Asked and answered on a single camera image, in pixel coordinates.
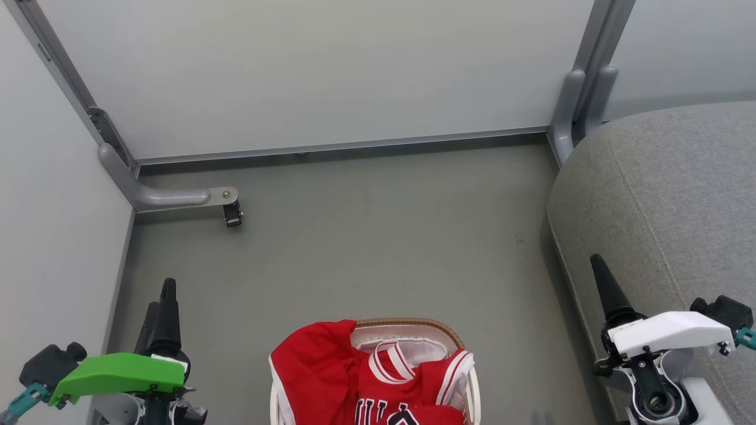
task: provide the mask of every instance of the laundry basket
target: laundry basket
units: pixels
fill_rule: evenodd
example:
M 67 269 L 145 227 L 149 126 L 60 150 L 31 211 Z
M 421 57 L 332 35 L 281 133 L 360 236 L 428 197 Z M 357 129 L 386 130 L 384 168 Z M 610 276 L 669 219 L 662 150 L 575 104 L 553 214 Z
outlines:
M 464 344 L 457 334 L 445 324 L 424 318 L 379 318 L 357 322 L 352 332 L 352 345 L 358 349 L 380 341 L 401 341 L 423 338 L 443 346 L 448 355 Z M 475 367 L 467 377 L 466 399 L 462 408 L 465 425 L 480 424 L 480 389 Z M 284 425 L 284 417 L 278 406 L 278 394 L 271 387 L 271 425 Z

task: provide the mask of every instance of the gray upholstery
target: gray upholstery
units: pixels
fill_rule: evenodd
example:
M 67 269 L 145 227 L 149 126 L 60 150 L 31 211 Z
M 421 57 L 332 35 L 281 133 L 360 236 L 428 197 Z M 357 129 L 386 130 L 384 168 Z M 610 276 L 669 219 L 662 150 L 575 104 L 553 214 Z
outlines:
M 636 310 L 687 310 L 724 294 L 756 306 L 756 102 L 618 119 L 583 140 L 549 220 L 596 357 L 604 322 L 589 257 L 600 253 Z M 756 423 L 756 352 L 696 353 L 736 424 Z M 610 394 L 615 411 L 624 400 Z

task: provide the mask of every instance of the red clothing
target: red clothing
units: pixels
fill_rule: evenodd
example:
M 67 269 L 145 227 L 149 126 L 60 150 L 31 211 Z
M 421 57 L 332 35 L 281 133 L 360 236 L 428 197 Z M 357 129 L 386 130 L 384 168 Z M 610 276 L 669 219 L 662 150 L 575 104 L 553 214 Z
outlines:
M 352 347 L 354 321 L 321 322 L 286 338 L 271 354 L 271 372 L 287 425 L 462 425 L 449 406 L 473 355 L 412 368 L 401 344 L 373 352 Z

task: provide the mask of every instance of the white partition panel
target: white partition panel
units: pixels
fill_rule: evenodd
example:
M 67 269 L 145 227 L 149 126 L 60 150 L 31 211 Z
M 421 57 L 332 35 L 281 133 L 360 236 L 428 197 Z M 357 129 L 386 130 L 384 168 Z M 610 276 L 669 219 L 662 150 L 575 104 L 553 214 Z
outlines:
M 104 349 L 132 207 L 97 143 L 0 2 L 0 402 L 49 344 Z M 88 398 L 21 424 L 81 425 Z
M 39 0 L 137 159 L 545 127 L 593 0 Z
M 756 99 L 756 2 L 637 0 L 612 59 L 604 119 Z

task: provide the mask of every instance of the gray metal leg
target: gray metal leg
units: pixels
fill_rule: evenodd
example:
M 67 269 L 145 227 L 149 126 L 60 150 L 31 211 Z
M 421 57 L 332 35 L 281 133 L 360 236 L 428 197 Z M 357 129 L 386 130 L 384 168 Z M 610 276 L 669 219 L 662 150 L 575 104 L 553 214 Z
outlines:
M 604 110 L 606 110 L 618 74 L 617 68 L 609 65 L 600 69 L 596 75 L 596 85 L 586 100 L 585 113 L 578 118 L 575 126 L 580 139 L 603 124 Z
M 567 74 L 562 84 L 562 92 L 556 101 L 556 109 L 549 128 L 549 142 L 561 168 L 574 147 L 572 143 L 572 116 L 578 106 L 580 92 L 585 83 L 585 72 L 574 70 Z
M 225 206 L 226 225 L 230 227 L 241 224 L 243 213 L 238 210 L 239 192 L 235 188 L 149 188 L 137 181 L 112 146 L 103 143 L 98 148 L 98 153 L 100 162 L 137 213 L 198 206 Z

